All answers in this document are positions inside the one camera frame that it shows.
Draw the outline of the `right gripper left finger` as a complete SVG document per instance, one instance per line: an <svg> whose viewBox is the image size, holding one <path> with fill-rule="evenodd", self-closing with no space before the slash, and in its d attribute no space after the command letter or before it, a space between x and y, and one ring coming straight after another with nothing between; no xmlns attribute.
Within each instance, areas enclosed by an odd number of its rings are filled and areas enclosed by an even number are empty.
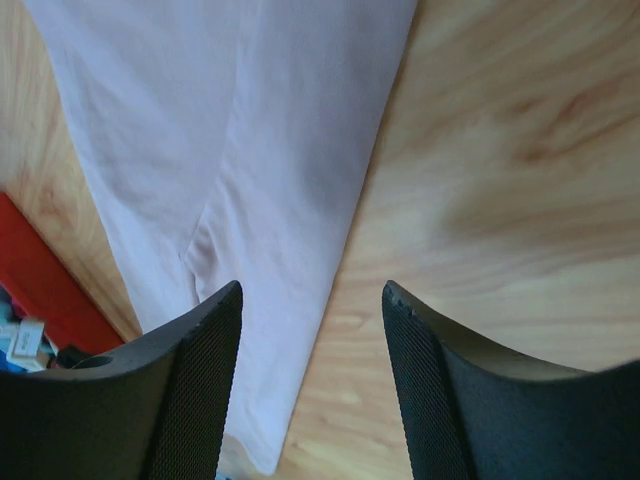
<svg viewBox="0 0 640 480"><path fill-rule="evenodd" d="M1 377L5 479L214 479L242 327L230 282L71 369Z"/></svg>

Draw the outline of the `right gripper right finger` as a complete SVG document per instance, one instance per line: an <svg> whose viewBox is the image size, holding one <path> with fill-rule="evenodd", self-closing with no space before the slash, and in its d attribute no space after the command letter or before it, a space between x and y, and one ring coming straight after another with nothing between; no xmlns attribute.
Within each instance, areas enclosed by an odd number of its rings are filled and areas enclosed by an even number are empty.
<svg viewBox="0 0 640 480"><path fill-rule="evenodd" d="M635 479L639 364L588 373L498 344L395 282L384 331L416 479Z"/></svg>

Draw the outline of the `pink printed t shirt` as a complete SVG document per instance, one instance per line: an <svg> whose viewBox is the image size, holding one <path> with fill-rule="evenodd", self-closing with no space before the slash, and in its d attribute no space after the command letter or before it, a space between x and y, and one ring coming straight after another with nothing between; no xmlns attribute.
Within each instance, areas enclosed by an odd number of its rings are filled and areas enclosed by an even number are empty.
<svg viewBox="0 0 640 480"><path fill-rule="evenodd" d="M274 474L415 3L26 7L141 329L242 285L225 431Z"/></svg>

